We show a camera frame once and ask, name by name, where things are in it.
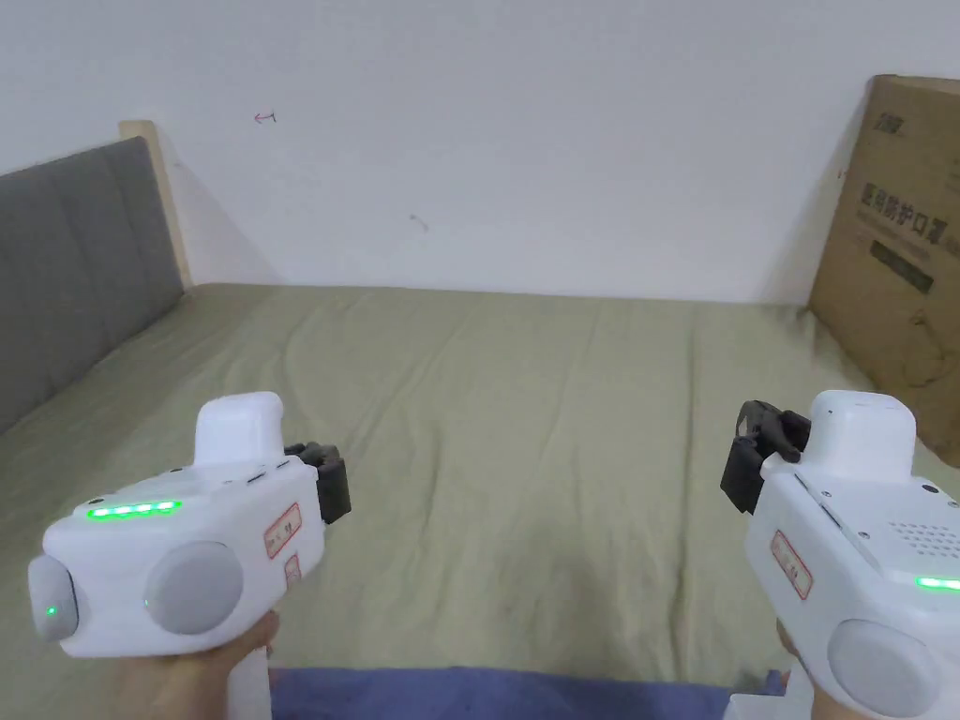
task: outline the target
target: blue fabric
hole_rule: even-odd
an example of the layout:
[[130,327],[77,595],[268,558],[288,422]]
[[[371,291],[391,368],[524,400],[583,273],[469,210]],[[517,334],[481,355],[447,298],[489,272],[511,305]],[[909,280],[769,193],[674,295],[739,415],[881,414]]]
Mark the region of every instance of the blue fabric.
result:
[[[766,691],[780,693],[771,673]],[[274,720],[721,720],[720,687],[576,680],[538,673],[445,670],[282,670]]]

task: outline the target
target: hand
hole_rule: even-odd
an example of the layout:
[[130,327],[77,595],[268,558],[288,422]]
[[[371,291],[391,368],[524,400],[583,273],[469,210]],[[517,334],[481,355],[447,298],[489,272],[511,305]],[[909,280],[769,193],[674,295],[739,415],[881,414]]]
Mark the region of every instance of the hand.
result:
[[[779,620],[777,621],[777,634],[780,636],[780,642],[783,643],[786,651],[803,663],[804,660],[797,652],[796,645],[793,644],[793,640],[790,639],[786,628]],[[813,710],[810,712],[810,720],[870,720],[866,715],[848,709],[827,695],[819,685],[814,683],[809,672],[807,672],[807,676],[810,677],[810,682],[813,684]]]
[[227,678],[254,650],[269,647],[280,618],[268,612],[223,647],[194,655],[135,658],[121,665],[116,720],[223,720]]

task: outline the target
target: white wall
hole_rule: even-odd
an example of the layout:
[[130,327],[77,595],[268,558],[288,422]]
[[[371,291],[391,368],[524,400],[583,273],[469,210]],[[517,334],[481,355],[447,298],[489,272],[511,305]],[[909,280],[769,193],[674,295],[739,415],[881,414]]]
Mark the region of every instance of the white wall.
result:
[[955,0],[7,0],[0,169],[157,121],[200,282],[804,300],[866,82],[960,76],[958,27]]

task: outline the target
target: red label sticker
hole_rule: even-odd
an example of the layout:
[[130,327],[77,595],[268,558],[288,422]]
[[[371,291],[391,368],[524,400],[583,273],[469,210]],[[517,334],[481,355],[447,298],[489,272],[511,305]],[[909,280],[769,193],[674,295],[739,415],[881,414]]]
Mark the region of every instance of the red label sticker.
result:
[[793,589],[800,595],[800,599],[806,600],[807,595],[813,588],[813,575],[810,574],[797,551],[793,549],[790,540],[780,530],[777,531],[770,543],[770,551],[774,554],[774,558],[777,559],[780,567],[783,568],[786,579],[790,581]]
[[290,560],[283,564],[283,572],[287,576],[287,589],[290,589],[294,583],[300,581],[300,558],[295,554]]
[[270,526],[270,529],[263,534],[263,543],[267,546],[267,555],[270,559],[276,557],[276,553],[283,549],[290,538],[297,534],[303,519],[300,517],[300,505],[294,503],[287,512],[280,516],[280,519]]

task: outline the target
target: cardboard box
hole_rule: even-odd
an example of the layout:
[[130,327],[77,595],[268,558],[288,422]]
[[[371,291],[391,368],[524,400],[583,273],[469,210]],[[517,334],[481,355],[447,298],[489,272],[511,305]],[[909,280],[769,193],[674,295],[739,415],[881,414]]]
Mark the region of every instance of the cardboard box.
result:
[[960,467],[960,81],[874,79],[810,307]]

